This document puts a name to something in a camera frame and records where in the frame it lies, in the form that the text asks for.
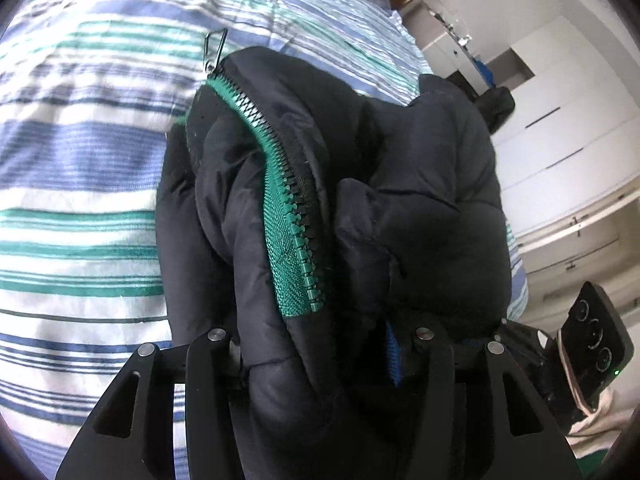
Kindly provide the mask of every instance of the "green zipper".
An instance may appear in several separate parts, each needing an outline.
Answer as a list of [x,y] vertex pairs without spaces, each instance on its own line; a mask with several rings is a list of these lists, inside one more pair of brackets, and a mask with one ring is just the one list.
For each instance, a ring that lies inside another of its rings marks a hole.
[[323,294],[302,222],[306,208],[282,143],[269,121],[218,63],[209,72],[207,85],[238,113],[266,158],[264,236],[280,313],[293,317],[317,312],[322,308]]

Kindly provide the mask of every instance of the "metal zipper pull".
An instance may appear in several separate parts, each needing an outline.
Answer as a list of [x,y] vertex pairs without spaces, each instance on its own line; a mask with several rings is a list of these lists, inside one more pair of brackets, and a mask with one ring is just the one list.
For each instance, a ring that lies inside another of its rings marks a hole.
[[[215,56],[209,55],[209,38],[213,34],[217,34],[221,32],[220,41],[218,42],[218,51]],[[207,78],[212,77],[218,67],[220,65],[220,57],[222,56],[222,48],[225,46],[226,35],[228,33],[228,29],[221,28],[220,30],[214,30],[213,32],[208,32],[204,37],[204,54],[202,56],[202,64],[204,66],[204,72],[207,74]]]

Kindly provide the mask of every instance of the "metal screw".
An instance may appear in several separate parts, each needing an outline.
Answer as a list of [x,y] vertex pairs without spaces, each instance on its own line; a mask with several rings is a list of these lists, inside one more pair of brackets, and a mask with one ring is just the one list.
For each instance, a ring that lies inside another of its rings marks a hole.
[[154,345],[153,343],[142,343],[142,345],[138,347],[138,355],[140,357],[146,357],[148,355],[151,355],[155,351],[156,345]]
[[415,331],[415,335],[418,336],[418,339],[421,339],[423,341],[431,341],[435,337],[435,334],[433,333],[433,331],[423,326],[421,326],[418,330]]
[[489,344],[486,346],[488,351],[494,355],[500,355],[504,352],[504,346],[497,341],[489,341]]
[[223,328],[213,328],[209,330],[207,337],[210,341],[222,341],[226,337],[226,332]]

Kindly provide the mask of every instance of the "phone camera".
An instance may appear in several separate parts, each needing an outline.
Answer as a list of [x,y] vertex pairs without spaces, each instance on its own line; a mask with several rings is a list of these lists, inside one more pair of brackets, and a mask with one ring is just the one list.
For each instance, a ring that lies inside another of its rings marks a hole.
[[606,372],[611,366],[611,350],[607,347],[601,348],[596,359],[596,370]]
[[580,300],[580,303],[576,306],[575,318],[582,322],[589,317],[589,303],[585,300]]
[[600,321],[592,319],[587,326],[587,348],[595,350],[602,341],[603,329]]

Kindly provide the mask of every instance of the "striped bed sheet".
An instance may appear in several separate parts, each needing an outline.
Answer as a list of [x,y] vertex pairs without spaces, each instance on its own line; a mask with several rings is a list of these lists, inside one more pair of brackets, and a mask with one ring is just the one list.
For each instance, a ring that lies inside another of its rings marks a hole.
[[[365,0],[27,0],[0,43],[0,412],[48,478],[137,346],[170,345],[154,232],[202,46],[263,45],[406,104],[430,69]],[[517,317],[526,279],[510,235]],[[175,463],[188,478],[184,388]]]

